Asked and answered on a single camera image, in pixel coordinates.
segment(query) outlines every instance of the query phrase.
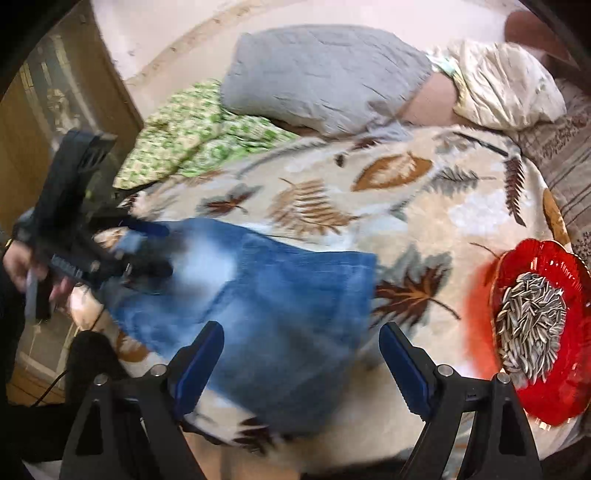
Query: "gray pillow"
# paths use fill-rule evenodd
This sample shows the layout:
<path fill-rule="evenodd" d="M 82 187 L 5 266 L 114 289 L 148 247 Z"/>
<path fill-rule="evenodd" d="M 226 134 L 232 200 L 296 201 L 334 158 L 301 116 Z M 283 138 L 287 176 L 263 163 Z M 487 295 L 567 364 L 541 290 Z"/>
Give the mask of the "gray pillow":
<path fill-rule="evenodd" d="M 396 113 L 431 75 L 428 58 L 396 35 L 353 25 L 298 25 L 238 41 L 224 107 L 313 128 L 398 140 Z"/>

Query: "leaf-patterned blanket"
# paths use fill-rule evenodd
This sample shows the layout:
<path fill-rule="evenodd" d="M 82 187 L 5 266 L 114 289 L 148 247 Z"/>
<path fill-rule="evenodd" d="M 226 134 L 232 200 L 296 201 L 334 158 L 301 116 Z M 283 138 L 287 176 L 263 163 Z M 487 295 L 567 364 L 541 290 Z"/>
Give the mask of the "leaf-patterned blanket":
<path fill-rule="evenodd" d="M 371 331 L 397 322 L 436 364 L 486 379 L 500 368 L 488 308 L 499 255 L 530 237 L 570 247 L 535 166 L 507 137 L 463 127 L 416 129 L 409 142 L 339 142 L 169 179 L 143 194 L 135 211 L 162 220 L 210 216 L 313 251 L 372 252 L 380 268 Z M 158 361 L 150 355 L 142 369 Z M 209 390 L 192 421 L 299 471 L 407 455 L 423 423 L 379 361 L 375 336 L 359 359 L 333 420 L 312 438 L 277 436 Z M 540 455 L 556 451 L 574 425 L 548 431 L 532 419 Z M 451 475 L 469 428 L 468 417 Z"/>

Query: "blue denim jeans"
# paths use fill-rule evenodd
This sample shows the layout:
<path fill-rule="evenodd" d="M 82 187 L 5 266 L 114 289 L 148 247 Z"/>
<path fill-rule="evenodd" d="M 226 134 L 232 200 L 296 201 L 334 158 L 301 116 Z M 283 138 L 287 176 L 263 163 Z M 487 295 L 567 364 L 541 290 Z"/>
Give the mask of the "blue denim jeans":
<path fill-rule="evenodd" d="M 174 273 L 143 291 L 105 286 L 113 318 L 167 359 L 219 322 L 226 342 L 208 386 L 276 432 L 317 432 L 367 336 L 375 256 L 310 252 L 208 218 L 166 225 L 169 237 L 120 242 L 168 258 Z"/>

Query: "wall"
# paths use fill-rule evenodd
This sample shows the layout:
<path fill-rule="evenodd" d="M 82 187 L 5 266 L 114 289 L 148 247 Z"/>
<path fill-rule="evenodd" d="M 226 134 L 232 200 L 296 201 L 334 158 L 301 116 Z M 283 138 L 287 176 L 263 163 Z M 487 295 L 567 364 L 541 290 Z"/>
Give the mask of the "wall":
<path fill-rule="evenodd" d="M 93 0 L 103 39 L 138 110 L 223 78 L 240 34 L 292 24 L 361 24 L 418 47 L 454 38 L 502 41 L 517 0 Z"/>

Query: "red glass plate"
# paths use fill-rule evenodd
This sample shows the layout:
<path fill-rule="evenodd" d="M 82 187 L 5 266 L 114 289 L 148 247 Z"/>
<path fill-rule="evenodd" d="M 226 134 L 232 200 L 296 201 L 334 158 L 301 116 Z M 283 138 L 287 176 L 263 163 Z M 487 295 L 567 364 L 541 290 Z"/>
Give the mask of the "red glass plate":
<path fill-rule="evenodd" d="M 583 261 L 559 243 L 523 240 L 499 262 L 491 291 L 493 331 L 505 290 L 525 272 L 542 275 L 564 291 L 567 313 L 558 358 L 546 382 L 539 378 L 517 391 L 528 414 L 556 426 L 584 412 L 591 400 L 591 276 Z"/>

